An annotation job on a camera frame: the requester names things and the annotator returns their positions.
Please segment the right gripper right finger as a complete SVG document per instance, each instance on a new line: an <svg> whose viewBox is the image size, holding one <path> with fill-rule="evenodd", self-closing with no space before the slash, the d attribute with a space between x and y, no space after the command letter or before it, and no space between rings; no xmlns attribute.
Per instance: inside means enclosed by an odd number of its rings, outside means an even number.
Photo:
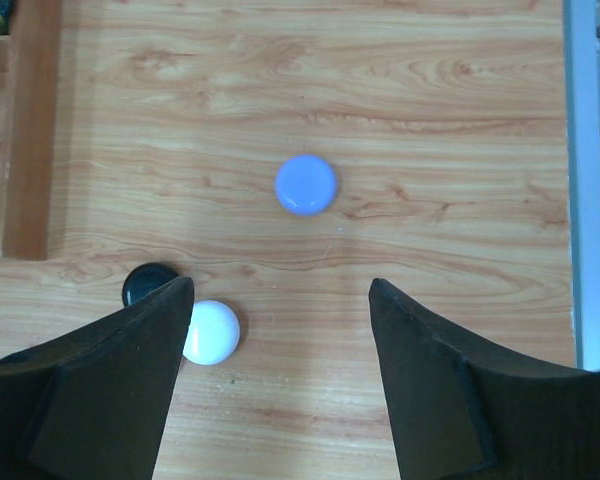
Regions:
<svg viewBox="0 0 600 480"><path fill-rule="evenodd" d="M600 371L496 344L384 279L369 306L404 479L600 479Z"/></svg>

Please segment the white earbud case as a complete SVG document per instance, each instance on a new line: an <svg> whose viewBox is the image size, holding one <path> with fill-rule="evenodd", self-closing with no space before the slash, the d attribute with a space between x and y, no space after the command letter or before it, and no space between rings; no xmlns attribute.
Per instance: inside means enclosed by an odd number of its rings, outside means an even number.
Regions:
<svg viewBox="0 0 600 480"><path fill-rule="evenodd" d="M234 311L216 300L193 305L183 356L202 366L219 364L238 347L241 327Z"/></svg>

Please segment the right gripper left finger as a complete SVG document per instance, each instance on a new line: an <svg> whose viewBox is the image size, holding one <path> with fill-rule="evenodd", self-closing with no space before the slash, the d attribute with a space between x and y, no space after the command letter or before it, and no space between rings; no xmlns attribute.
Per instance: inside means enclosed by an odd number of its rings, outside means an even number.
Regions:
<svg viewBox="0 0 600 480"><path fill-rule="evenodd" d="M0 479L150 479L194 300L177 277L0 359Z"/></svg>

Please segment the black earbud case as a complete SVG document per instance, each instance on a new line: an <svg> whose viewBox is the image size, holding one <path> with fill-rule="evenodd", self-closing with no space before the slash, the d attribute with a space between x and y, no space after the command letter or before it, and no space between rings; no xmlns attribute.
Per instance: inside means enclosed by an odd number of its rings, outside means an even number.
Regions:
<svg viewBox="0 0 600 480"><path fill-rule="evenodd" d="M128 307L169 283L179 274L162 263L145 263L133 269L126 277L121 290L124 307Z"/></svg>

